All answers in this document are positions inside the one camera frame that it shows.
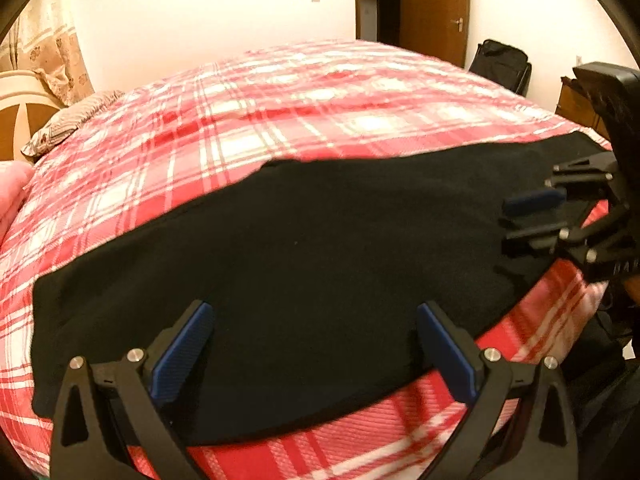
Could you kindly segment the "pink quilt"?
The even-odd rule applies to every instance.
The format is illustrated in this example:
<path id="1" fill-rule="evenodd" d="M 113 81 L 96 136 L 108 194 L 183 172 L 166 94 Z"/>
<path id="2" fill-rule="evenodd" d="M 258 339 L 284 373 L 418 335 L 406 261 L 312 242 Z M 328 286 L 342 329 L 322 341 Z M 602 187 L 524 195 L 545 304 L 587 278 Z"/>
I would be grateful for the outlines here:
<path id="1" fill-rule="evenodd" d="M 32 180 L 34 167 L 20 160 L 4 160 L 0 167 L 0 240 L 6 233 L 24 202 L 25 188 Z"/>

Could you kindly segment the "black pants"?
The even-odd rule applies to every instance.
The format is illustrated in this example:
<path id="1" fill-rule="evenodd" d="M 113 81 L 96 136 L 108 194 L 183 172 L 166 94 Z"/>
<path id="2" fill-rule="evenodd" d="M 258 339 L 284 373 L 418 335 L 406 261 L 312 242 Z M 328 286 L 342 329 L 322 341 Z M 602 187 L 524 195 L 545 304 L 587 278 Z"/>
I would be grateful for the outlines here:
<path id="1" fill-rule="evenodd" d="M 572 132 L 267 162 L 38 278 L 32 409 L 53 415 L 74 356 L 103 363 L 145 348 L 194 300 L 214 308 L 215 331 L 167 411 L 185 444 L 323 424 L 381 401 L 430 366 L 420 304 L 482 336 L 541 282 L 552 255 L 502 251 L 503 201 L 599 152 Z"/>

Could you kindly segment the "brown wooden door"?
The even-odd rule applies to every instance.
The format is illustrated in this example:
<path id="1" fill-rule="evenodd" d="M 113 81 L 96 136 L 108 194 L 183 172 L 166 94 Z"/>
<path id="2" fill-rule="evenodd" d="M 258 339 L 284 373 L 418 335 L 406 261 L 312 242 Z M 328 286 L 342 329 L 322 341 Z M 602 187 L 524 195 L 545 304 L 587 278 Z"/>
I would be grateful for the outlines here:
<path id="1" fill-rule="evenodd" d="M 469 14 L 470 0 L 400 0 L 400 46 L 462 67 Z"/>

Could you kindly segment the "brown wooden dresser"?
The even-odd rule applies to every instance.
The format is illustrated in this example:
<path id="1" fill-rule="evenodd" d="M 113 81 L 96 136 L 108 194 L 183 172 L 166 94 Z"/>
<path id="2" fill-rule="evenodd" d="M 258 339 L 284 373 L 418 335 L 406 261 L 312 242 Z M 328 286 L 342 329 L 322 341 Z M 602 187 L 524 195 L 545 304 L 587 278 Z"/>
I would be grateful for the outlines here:
<path id="1" fill-rule="evenodd" d="M 561 91 L 556 103 L 555 114 L 575 124 L 589 127 L 606 140 L 610 140 L 603 119 L 596 113 L 584 89 L 575 78 L 561 77 Z"/>

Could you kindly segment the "striped floral pillow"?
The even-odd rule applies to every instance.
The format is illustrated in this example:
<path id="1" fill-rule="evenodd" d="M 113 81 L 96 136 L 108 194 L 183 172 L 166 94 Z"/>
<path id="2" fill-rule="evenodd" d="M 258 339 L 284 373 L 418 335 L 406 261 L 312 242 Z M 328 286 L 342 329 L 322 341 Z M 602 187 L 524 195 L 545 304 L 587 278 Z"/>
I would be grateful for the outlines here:
<path id="1" fill-rule="evenodd" d="M 32 135 L 21 148 L 21 154 L 29 158 L 39 158 L 48 154 L 123 95 L 124 92 L 119 90 L 98 91 L 59 110 Z"/>

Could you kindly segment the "beige floral curtain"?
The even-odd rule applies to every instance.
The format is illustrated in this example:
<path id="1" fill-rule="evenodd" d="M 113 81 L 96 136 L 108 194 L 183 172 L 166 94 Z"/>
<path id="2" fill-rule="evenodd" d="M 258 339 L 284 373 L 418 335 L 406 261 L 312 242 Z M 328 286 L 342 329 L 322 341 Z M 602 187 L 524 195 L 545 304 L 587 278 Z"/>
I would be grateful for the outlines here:
<path id="1" fill-rule="evenodd" d="M 1 69 L 31 70 L 66 106 L 91 96 L 70 0 L 29 0 L 2 40 Z"/>

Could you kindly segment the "red plaid bed sheet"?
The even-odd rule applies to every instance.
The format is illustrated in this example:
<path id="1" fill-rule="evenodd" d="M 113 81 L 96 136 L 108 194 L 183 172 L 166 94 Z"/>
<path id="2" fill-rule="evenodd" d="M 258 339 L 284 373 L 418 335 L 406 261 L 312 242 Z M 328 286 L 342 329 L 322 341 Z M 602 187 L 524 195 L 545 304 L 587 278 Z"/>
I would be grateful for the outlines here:
<path id="1" fill-rule="evenodd" d="M 1 220 L 1 430 L 46 478 L 52 424 L 32 411 L 30 366 L 39 275 L 270 158 L 410 155 L 577 128 L 451 64 L 355 40 L 252 51 L 125 93 L 38 162 L 13 221 Z M 557 261 L 479 343 L 562 360 L 605 287 Z M 213 479 L 415 479 L 462 414 L 428 374 L 338 422 L 190 452 Z"/>

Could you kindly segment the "black bag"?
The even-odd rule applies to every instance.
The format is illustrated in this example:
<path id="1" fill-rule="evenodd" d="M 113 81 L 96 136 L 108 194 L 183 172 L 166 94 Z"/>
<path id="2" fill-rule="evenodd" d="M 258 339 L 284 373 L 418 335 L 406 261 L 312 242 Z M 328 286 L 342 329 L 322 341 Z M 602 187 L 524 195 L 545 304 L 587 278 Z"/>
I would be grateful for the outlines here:
<path id="1" fill-rule="evenodd" d="M 486 39 L 477 46 L 469 71 L 526 96 L 533 65 L 524 51 Z"/>

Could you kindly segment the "cream brown headboard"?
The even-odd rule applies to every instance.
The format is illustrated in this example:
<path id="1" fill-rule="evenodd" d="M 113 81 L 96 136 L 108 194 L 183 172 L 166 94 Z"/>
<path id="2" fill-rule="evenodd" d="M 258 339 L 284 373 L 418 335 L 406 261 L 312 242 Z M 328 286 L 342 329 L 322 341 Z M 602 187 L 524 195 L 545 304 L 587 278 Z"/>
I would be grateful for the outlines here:
<path id="1" fill-rule="evenodd" d="M 29 162 L 21 148 L 64 104 L 30 70 L 2 72 L 0 94 L 0 159 Z"/>

